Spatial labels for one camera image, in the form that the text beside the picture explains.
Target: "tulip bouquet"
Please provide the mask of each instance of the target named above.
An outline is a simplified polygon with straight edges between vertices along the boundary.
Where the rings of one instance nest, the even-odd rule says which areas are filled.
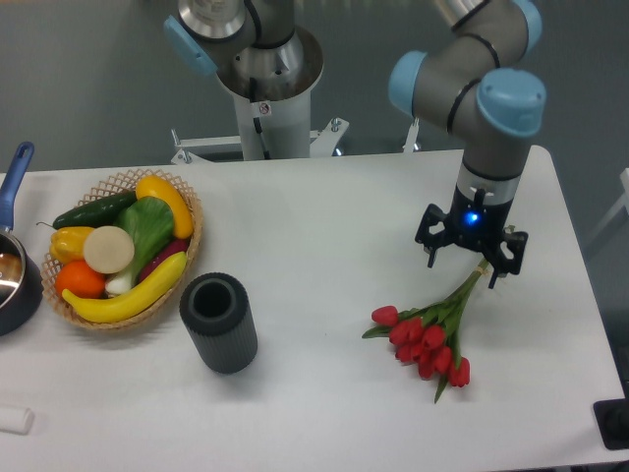
[[[388,337],[395,346],[395,358],[404,364],[417,363],[424,380],[439,375],[436,403],[447,387],[470,382],[470,361],[461,355],[459,325],[472,290],[488,262],[483,259],[468,278],[448,297],[427,307],[403,312],[393,306],[372,313],[376,326],[363,338]]]

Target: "banana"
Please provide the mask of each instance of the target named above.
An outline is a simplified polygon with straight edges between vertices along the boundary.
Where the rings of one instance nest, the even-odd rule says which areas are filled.
[[[130,291],[106,300],[76,296],[65,289],[61,296],[77,314],[92,323],[116,323],[134,317],[152,305],[179,279],[186,268],[186,253],[173,254]]]

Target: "white table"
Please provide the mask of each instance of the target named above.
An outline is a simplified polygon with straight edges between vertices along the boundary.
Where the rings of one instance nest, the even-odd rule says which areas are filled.
[[[557,177],[534,147],[509,223],[530,233],[522,273],[482,280],[464,316],[472,382],[432,404],[386,339],[362,340],[381,305],[445,296],[480,258],[435,267],[414,242],[429,203],[449,208],[460,151],[170,166],[202,199],[195,275],[249,292],[259,352],[221,377],[171,303],[144,328],[94,335],[42,304],[0,338],[0,403],[36,414],[0,435],[20,471],[463,471],[618,461],[592,409],[622,389]],[[35,155],[34,158],[45,158]],[[32,172],[15,235],[38,262],[37,226],[119,169]]]

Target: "orange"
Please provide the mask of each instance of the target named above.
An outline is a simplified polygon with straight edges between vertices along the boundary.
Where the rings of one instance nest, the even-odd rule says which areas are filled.
[[[61,268],[55,280],[59,295],[65,288],[81,298],[100,298],[105,291],[105,276],[85,261],[73,261]]]

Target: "woven basket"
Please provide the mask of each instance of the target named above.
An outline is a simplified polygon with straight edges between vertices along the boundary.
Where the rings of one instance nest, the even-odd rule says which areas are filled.
[[[190,240],[190,246],[188,247],[188,262],[186,263],[184,273],[179,278],[179,280],[177,280],[175,285],[170,288],[170,290],[168,290],[155,303],[153,303],[143,312],[135,315],[132,318],[129,318],[128,320],[123,320],[121,322],[99,324],[92,323],[81,318],[79,315],[77,315],[74,309],[68,303],[66,303],[66,301],[61,298],[61,296],[59,296],[59,294],[55,290],[55,280],[57,279],[57,274],[59,273],[59,270],[61,270],[62,265],[59,261],[53,259],[50,254],[46,254],[44,262],[41,266],[43,297],[50,304],[55,313],[60,315],[68,323],[83,327],[85,329],[101,331],[114,331],[138,326],[143,322],[146,322],[159,311],[160,307],[164,303],[166,303],[169,297],[177,290],[182,280],[184,280],[186,275],[188,274],[190,266],[195,259],[195,255],[199,250],[203,213],[200,207],[200,200],[197,197],[195,190],[190,187],[186,182],[184,182],[180,177],[175,177],[170,173],[162,172],[161,170],[153,171],[150,169],[129,170],[125,173],[120,172],[116,175],[110,176],[106,181],[100,181],[96,187],[92,187],[91,192],[89,192],[89,194],[85,194],[83,199],[77,203],[77,207],[88,204],[103,197],[119,194],[124,191],[134,190],[138,181],[140,181],[140,179],[142,179],[142,177],[146,175],[157,175],[162,179],[170,182],[179,191],[184,201],[188,205],[188,209],[192,213],[195,229],[193,232],[193,236]]]

